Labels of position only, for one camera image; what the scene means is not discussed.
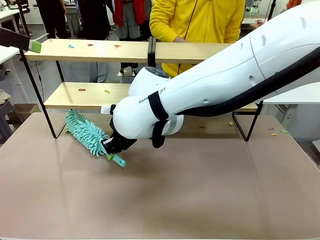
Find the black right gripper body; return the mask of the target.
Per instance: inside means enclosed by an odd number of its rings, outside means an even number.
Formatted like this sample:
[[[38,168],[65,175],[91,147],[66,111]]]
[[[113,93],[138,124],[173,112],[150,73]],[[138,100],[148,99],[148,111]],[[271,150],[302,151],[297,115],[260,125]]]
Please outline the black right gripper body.
[[[122,135],[113,133],[109,142],[109,153],[120,153],[130,148],[137,139],[128,139]]]

